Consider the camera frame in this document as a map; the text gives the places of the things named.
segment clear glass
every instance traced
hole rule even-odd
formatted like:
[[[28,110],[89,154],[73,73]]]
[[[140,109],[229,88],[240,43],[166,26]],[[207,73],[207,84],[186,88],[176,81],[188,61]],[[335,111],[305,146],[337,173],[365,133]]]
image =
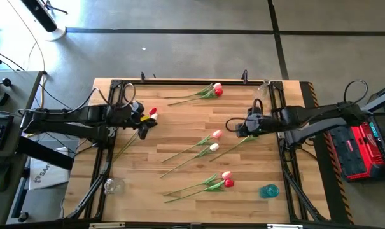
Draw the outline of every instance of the clear glass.
[[[104,183],[105,194],[121,194],[124,192],[124,181],[120,178],[109,178]]]
[[[253,98],[260,99],[261,101],[267,100],[267,93],[269,92],[270,84],[270,80],[264,80],[264,83],[254,91]]]

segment red machine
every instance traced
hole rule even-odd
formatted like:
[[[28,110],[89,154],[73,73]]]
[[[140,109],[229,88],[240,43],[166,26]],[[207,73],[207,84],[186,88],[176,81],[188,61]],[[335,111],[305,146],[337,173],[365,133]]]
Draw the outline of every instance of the red machine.
[[[330,131],[342,176],[348,181],[385,177],[385,137],[376,120]]]

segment concrete floor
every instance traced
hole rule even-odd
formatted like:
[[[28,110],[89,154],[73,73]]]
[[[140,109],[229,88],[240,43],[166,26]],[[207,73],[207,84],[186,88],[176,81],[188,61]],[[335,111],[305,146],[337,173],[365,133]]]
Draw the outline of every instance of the concrete floor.
[[[267,0],[53,0],[59,23],[100,29],[270,30]],[[385,31],[385,0],[274,0],[286,31]],[[281,36],[288,76],[313,82],[320,104],[342,100],[346,83],[366,80],[369,95],[385,87],[385,36]],[[0,3],[0,52],[30,70],[42,70],[31,35],[6,1]],[[273,35],[83,34],[39,41],[49,79],[46,88],[69,106],[88,94],[95,77],[238,78],[281,80]],[[358,86],[349,98],[361,94]],[[60,105],[46,97],[46,106]],[[346,184],[355,223],[385,227],[385,182]],[[59,217],[64,187],[37,190],[49,205],[24,210],[33,221]]]

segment blue glass cup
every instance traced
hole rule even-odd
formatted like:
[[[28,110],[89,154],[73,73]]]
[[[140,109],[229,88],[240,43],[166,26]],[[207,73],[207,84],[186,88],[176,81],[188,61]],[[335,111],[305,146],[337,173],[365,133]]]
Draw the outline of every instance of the blue glass cup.
[[[258,190],[262,198],[274,198],[279,195],[279,188],[274,184],[268,184]]]

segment wooden tabletop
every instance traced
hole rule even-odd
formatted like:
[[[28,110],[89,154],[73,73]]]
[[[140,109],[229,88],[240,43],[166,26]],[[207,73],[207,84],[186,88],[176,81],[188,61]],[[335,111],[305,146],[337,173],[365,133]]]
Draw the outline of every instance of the wooden tabletop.
[[[108,95],[111,78],[96,78],[94,86]],[[304,105],[298,81],[283,81],[287,105]],[[225,121],[232,117],[244,118],[253,103],[255,86],[223,86],[223,95],[217,99],[197,100],[180,105],[169,103],[184,99],[164,97],[190,95],[203,86],[191,85],[136,85],[136,100],[148,111],[157,108],[158,125],[148,132],[145,140],[137,139],[113,164],[111,177],[125,182],[125,192],[108,195],[103,221],[138,222],[201,222],[201,223],[288,223],[286,194],[275,134],[261,135],[258,139],[240,145],[213,162],[217,154],[241,141],[235,133],[225,129]],[[94,94],[90,104],[102,104]],[[263,101],[265,114],[270,113],[270,99]],[[220,145],[215,154],[197,158],[167,176],[162,174],[193,157],[204,146],[191,149],[165,163],[161,161],[193,146],[215,130],[223,136],[214,140]],[[124,147],[134,130],[119,130],[115,154]],[[304,145],[313,152],[314,149]],[[64,210],[69,214],[83,198],[90,186],[96,149],[84,151],[75,159],[69,180]],[[320,213],[330,218],[317,161],[307,153],[297,152],[305,194]],[[203,182],[214,173],[232,171],[235,185],[225,192],[203,192],[171,203],[166,200],[187,195],[203,186],[176,193],[163,194]],[[258,189],[275,184],[280,190],[277,198],[262,199]],[[94,208],[97,205],[96,195]],[[298,210],[298,199],[294,198]]]

